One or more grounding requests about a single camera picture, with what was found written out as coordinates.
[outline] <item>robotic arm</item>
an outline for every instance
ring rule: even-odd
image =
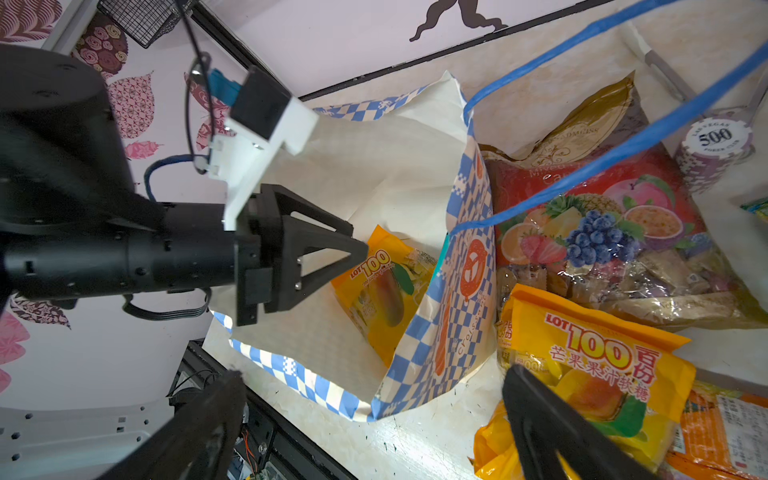
[[[252,194],[282,145],[303,148],[314,113],[251,72],[232,107],[236,137],[218,136],[209,175],[227,204],[155,203],[133,192],[101,76],[64,55],[0,45],[0,294],[72,308],[88,296],[124,295],[123,310],[150,320],[200,315],[210,287],[237,285],[237,324],[257,307],[288,310],[364,261],[353,226],[278,185]],[[327,225],[294,217],[298,212]],[[349,253],[308,275],[302,255]],[[195,288],[200,309],[154,313],[132,295]]]

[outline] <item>yellow candy bag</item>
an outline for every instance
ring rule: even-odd
[[[388,368],[435,265],[433,257],[376,226],[368,259],[331,282],[342,308]]]
[[[498,328],[511,362],[528,368],[619,448],[656,471],[694,383],[694,366],[671,354],[689,339],[520,284]],[[503,404],[475,434],[475,474],[523,478]]]

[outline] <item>white label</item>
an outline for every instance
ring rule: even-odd
[[[744,473],[768,477],[768,409],[717,396],[733,467]]]
[[[677,453],[685,455],[685,440],[683,439],[683,429],[678,425],[674,431],[674,442],[672,443],[672,449]]]
[[[684,143],[692,154],[726,157],[744,149],[751,133],[742,121],[708,118],[691,127]]]

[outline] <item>paper bag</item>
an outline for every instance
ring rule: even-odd
[[[355,227],[368,240],[381,225],[440,262],[387,369],[325,285],[292,310],[234,327],[232,286],[211,308],[233,348],[302,396],[356,421],[412,409],[453,388],[495,348],[492,227],[446,240],[457,224],[492,215],[488,175],[465,124],[458,82],[401,97],[318,108],[304,151],[273,162],[264,183],[281,184]],[[336,260],[320,251],[303,275]]]

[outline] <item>blue rope handle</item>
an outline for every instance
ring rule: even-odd
[[[653,147],[655,144],[666,138],[671,132],[685,127],[694,118],[704,113],[720,97],[725,95],[726,92],[736,86],[736,84],[742,81],[753,70],[761,66],[766,60],[768,60],[768,42],[758,48],[741,65],[734,68],[729,74],[705,90],[704,93],[688,103],[682,104],[666,117],[655,121],[653,124],[643,129],[642,132],[634,135],[618,147],[611,149],[602,157],[579,170],[576,170],[573,174],[552,184],[550,187],[538,192],[533,197],[523,200],[514,207],[510,207],[507,210],[484,220],[464,222],[457,225],[451,231],[451,235],[456,235],[463,230],[490,227],[505,220],[509,220],[515,215],[519,215],[531,208],[552,200],[558,195],[566,193],[571,188],[583,184],[593,176],[606,171],[608,168],[613,167],[615,164],[618,164],[632,155],[639,154],[640,152]]]
[[[605,33],[606,31],[611,30],[613,27],[617,27],[622,23],[631,20],[632,18],[638,17],[644,13],[648,13],[655,8],[663,7],[675,2],[677,2],[677,0],[643,0],[642,2],[638,2],[632,6],[626,7],[624,10],[616,12],[613,15],[609,15],[608,17],[601,18],[596,22],[590,23],[584,30],[562,42],[557,47],[544,53],[540,57],[534,58],[522,67],[516,68],[515,70],[509,72],[505,76],[499,78],[497,81],[491,83],[489,86],[477,92],[464,107],[464,123],[469,125],[469,115],[472,113],[472,109],[475,108],[477,104],[480,103],[485,97],[488,97],[498,89],[511,84],[518,78],[531,73],[533,70],[541,67],[552,58],[555,58],[560,54],[571,50],[576,45],[582,44],[590,38],[597,37],[599,34]]]

